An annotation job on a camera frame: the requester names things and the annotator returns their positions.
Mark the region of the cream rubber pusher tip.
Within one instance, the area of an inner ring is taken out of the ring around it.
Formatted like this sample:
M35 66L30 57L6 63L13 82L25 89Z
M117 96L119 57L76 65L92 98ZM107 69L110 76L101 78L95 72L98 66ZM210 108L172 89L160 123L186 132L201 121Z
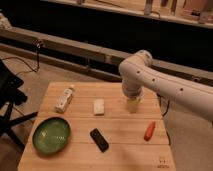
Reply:
M128 109L130 113L135 113L138 109L138 105L140 103L140 99L139 98L135 98L135 99L130 99L128 101Z

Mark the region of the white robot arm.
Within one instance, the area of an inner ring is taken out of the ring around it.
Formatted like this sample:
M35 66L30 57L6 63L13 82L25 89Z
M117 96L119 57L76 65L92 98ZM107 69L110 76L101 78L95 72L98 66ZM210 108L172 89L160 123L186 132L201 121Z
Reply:
M124 95L137 98L145 86L213 122L213 87L156 71L152 61L148 51L140 50L119 64Z

